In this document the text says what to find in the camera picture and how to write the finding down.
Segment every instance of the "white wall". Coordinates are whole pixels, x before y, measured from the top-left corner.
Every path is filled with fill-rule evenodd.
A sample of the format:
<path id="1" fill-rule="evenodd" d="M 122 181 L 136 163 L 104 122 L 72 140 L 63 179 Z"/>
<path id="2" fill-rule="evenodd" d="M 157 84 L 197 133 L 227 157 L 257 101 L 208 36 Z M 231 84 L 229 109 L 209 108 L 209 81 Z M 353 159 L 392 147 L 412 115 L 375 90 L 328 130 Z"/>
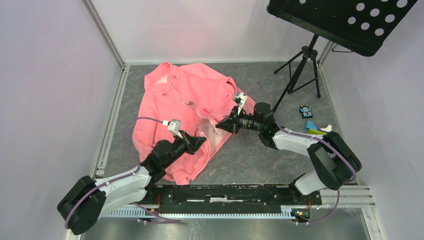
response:
<path id="1" fill-rule="evenodd" d="M 61 240 L 120 68 L 80 0 L 2 1 L 0 23 L 0 239 Z"/>
<path id="2" fill-rule="evenodd" d="M 331 53 L 323 69 L 389 240 L 424 236 L 423 11 L 418 1 L 375 56 Z"/>
<path id="3" fill-rule="evenodd" d="M 93 2 L 127 63 L 289 60 L 313 36 L 270 15 L 269 0 Z"/>

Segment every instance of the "music stand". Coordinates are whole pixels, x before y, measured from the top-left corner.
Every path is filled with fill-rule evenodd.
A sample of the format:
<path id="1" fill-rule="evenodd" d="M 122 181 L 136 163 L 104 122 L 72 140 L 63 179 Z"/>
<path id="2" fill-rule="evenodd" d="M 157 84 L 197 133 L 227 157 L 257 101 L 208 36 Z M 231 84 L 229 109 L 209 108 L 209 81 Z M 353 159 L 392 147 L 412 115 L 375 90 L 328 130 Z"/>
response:
<path id="1" fill-rule="evenodd" d="M 352 52 L 371 57 L 380 49 L 384 40 L 405 17 L 417 0 L 270 0 L 268 13 L 314 33 L 309 46 L 274 71 L 289 66 L 290 80 L 272 109 L 273 112 L 283 97 L 315 81 L 316 96 L 321 97 L 318 83 L 314 45 L 318 37 L 341 45 Z M 292 76 L 291 63 L 300 55 L 302 60 Z M 314 67 L 314 79 L 295 88 L 308 59 Z"/>

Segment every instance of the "blue block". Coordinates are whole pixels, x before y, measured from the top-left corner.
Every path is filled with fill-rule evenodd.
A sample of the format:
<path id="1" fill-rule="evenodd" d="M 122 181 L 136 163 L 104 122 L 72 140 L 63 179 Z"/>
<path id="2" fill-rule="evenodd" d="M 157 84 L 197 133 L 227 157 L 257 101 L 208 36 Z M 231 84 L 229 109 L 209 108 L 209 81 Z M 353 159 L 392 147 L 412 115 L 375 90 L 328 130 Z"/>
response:
<path id="1" fill-rule="evenodd" d="M 316 127 L 311 121 L 307 121 L 305 130 L 309 132 L 311 129 L 318 130 L 318 127 Z"/>

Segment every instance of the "pink fleece garment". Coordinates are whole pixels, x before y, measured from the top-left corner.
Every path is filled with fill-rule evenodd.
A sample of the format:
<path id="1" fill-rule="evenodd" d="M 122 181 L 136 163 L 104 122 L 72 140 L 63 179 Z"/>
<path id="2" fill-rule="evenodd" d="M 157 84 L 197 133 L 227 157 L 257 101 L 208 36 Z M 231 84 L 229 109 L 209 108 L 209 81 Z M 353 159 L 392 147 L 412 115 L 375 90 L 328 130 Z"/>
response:
<path id="1" fill-rule="evenodd" d="M 168 62 L 145 76 L 144 88 L 139 117 L 161 121 L 177 119 L 181 121 L 181 130 L 207 138 L 194 155 L 184 153 L 165 170 L 164 179 L 178 185 L 189 184 L 231 136 L 215 125 L 230 114 L 236 105 L 233 96 L 241 90 L 231 77 L 205 64 L 177 67 Z M 252 113 L 254 105 L 255 102 L 248 97 L 244 109 Z M 141 162 L 160 140 L 174 141 L 166 126 L 145 119 L 136 122 L 132 141 Z"/>

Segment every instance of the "small blue object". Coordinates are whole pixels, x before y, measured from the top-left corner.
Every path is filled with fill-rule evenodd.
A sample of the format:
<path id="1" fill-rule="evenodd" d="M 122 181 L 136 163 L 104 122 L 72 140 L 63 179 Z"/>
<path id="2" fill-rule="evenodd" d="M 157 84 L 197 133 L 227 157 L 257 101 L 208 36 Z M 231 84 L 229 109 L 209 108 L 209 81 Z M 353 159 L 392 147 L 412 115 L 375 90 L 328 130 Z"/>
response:
<path id="1" fill-rule="evenodd" d="M 316 127 L 315 124 L 313 124 L 311 121 L 307 121 L 306 127 L 305 127 L 306 132 L 309 132 L 309 130 L 311 129 L 318 130 L 318 127 Z"/>
<path id="2" fill-rule="evenodd" d="M 312 108 L 310 108 L 308 105 L 301 105 L 299 112 L 302 114 L 302 119 L 311 119 L 314 116 L 312 114 Z"/>

